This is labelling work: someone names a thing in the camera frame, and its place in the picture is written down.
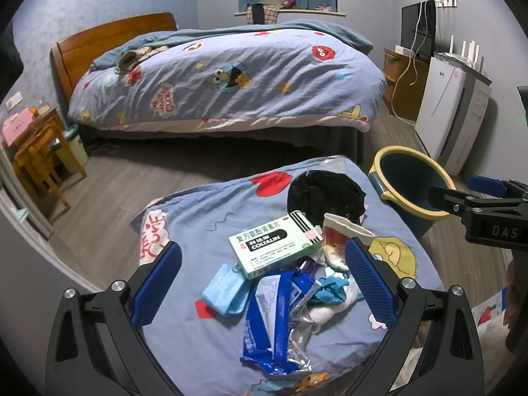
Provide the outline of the paper cup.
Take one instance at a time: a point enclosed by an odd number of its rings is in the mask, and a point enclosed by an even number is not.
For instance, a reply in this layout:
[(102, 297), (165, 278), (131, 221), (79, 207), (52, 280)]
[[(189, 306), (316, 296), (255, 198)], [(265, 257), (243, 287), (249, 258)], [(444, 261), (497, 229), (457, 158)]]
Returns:
[(356, 237), (365, 246), (370, 246), (375, 234), (337, 214), (325, 213), (323, 220), (323, 253), (329, 266), (347, 272), (345, 246)]

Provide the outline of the light blue face mask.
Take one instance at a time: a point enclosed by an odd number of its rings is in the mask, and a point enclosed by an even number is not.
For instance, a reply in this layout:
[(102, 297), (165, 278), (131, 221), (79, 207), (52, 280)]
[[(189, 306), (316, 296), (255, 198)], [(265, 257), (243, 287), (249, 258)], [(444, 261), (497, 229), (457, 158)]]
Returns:
[(223, 316), (240, 315), (250, 297), (251, 281), (240, 266), (220, 266), (201, 294), (207, 306)]

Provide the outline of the Coltalin medicine box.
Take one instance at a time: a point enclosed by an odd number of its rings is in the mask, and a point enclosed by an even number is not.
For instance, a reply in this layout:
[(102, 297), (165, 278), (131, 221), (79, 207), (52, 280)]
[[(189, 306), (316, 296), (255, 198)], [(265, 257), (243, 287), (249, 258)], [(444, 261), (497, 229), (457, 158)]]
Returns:
[(322, 241), (322, 235), (299, 210), (229, 238), (250, 280), (316, 252)]

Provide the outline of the blue white wipes wrapper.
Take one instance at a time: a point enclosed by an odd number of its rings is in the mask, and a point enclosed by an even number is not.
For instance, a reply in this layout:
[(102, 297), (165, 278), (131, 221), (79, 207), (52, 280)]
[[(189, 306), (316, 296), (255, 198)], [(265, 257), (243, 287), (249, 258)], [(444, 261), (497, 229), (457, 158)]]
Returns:
[(305, 354), (311, 322), (303, 313), (315, 290), (316, 280), (301, 271), (263, 276), (250, 294), (240, 361), (270, 376), (311, 370)]

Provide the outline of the black plastic bag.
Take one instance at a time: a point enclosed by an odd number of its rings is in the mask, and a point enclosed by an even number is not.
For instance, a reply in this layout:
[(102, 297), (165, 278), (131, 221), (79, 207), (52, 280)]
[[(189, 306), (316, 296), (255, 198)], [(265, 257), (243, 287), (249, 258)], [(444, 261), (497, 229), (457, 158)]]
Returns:
[(365, 213), (366, 193), (345, 174), (309, 170), (296, 177), (287, 193), (288, 213), (300, 211), (313, 225), (322, 225), (324, 214), (359, 224)]

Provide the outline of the white tissue wad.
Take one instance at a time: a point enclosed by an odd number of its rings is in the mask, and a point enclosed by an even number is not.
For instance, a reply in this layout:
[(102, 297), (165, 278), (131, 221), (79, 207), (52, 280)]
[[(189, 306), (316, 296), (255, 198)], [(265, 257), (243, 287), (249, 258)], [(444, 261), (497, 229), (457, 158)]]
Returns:
[(332, 319), (336, 314), (344, 312), (349, 307), (351, 307), (357, 301), (363, 300), (362, 294), (359, 292), (351, 292), (345, 302), (337, 305), (323, 305), (319, 307), (313, 307), (309, 310), (309, 317), (314, 324), (322, 326), (330, 319)]

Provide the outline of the yellow teal trash bin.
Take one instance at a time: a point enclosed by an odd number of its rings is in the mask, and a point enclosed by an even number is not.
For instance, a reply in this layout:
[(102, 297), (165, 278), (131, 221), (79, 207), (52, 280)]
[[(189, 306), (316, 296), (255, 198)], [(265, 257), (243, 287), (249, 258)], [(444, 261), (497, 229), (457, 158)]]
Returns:
[(455, 189), (447, 172), (423, 153), (403, 146), (388, 146), (374, 156), (368, 178), (380, 199), (396, 210), (415, 238), (447, 218), (428, 200), (432, 187)]

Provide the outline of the near bed cartoon blue cover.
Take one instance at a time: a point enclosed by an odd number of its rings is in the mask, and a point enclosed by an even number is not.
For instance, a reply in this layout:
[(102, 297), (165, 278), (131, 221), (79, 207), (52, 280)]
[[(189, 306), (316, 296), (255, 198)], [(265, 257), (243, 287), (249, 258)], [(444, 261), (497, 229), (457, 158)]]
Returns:
[(343, 174), (366, 204), (360, 238), (398, 278), (441, 290), (429, 256), (368, 177), (343, 156), (161, 198), (132, 221), (140, 261), (169, 241), (179, 271), (152, 322), (148, 348), (186, 395), (305, 395), (360, 369), (390, 325), (371, 312), (351, 267), (334, 276), (321, 220), (287, 203), (295, 179)]

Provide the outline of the white router with antennas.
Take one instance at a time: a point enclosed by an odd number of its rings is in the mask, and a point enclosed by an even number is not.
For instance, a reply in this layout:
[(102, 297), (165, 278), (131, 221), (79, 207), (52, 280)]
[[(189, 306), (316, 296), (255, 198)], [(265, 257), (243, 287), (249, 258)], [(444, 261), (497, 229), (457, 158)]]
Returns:
[(449, 49), (446, 55), (479, 72), (481, 67), (480, 45), (474, 40), (464, 40), (461, 51), (457, 54), (454, 52), (454, 38), (454, 36), (450, 38)]

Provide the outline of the wooden side table left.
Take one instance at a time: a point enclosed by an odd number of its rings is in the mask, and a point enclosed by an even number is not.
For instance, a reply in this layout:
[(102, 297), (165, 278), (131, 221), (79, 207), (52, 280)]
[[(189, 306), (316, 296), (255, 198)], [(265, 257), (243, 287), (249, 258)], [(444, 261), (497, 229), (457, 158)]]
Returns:
[(60, 160), (51, 149), (53, 139), (58, 138), (67, 155), (73, 159), (76, 174), (86, 178), (87, 173), (84, 166), (74, 159), (64, 139), (65, 126), (57, 108), (49, 107), (41, 115), (35, 107), (30, 112), (33, 116), (31, 124), (12, 144), (15, 149), (12, 162), (14, 174), (39, 211), (44, 211), (49, 193), (53, 193), (64, 210), (69, 211), (71, 206), (61, 191), (62, 179), (55, 170)]

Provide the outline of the small white green bin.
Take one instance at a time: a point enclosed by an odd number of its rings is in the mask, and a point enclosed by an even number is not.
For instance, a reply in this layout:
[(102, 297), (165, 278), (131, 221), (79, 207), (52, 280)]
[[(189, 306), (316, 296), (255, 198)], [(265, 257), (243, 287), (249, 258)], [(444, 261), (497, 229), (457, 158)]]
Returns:
[[(63, 136), (73, 154), (74, 159), (79, 165), (86, 165), (88, 162), (88, 154), (82, 142), (79, 125), (71, 125), (67, 130), (63, 131)], [(70, 174), (77, 173), (76, 165), (74, 164), (73, 159), (70, 159), (70, 156), (67, 155), (65, 148), (61, 145), (58, 138), (53, 139), (51, 142), (51, 149), (55, 152), (59, 160)]]

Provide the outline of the large bed cartoon duvet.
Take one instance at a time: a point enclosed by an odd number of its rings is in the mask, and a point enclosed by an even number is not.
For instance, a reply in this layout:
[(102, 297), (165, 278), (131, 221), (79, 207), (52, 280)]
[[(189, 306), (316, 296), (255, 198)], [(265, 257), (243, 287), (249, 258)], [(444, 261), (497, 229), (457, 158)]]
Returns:
[(68, 118), (101, 131), (365, 132), (387, 87), (371, 48), (324, 20), (145, 33), (91, 62)]

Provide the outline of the pink box on table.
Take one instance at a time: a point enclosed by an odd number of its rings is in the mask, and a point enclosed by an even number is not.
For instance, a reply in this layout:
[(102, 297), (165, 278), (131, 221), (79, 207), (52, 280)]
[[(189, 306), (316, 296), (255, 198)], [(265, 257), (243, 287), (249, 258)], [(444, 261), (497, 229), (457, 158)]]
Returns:
[(14, 144), (14, 141), (26, 131), (33, 119), (29, 107), (24, 108), (19, 113), (10, 116), (5, 120), (2, 127), (2, 134), (7, 146)]

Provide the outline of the wooden headboard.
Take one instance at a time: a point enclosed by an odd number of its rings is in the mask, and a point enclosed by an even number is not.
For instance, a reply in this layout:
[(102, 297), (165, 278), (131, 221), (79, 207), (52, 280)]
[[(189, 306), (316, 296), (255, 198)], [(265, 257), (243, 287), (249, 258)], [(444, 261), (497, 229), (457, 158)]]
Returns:
[(178, 30), (172, 14), (115, 20), (59, 40), (51, 48), (51, 58), (62, 97), (70, 102), (75, 86), (95, 58), (141, 34), (161, 30)]

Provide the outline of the window sill clutter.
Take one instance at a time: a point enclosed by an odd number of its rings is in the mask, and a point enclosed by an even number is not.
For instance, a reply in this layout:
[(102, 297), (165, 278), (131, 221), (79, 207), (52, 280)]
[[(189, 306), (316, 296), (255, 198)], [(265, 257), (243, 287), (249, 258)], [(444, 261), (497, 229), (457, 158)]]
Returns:
[(282, 12), (333, 12), (331, 5), (316, 5), (313, 8), (299, 8), (296, 6), (296, 3), (296, 0), (258, 0), (256, 3), (247, 5), (245, 10), (246, 23), (250, 25), (275, 24), (278, 22), (278, 15)]

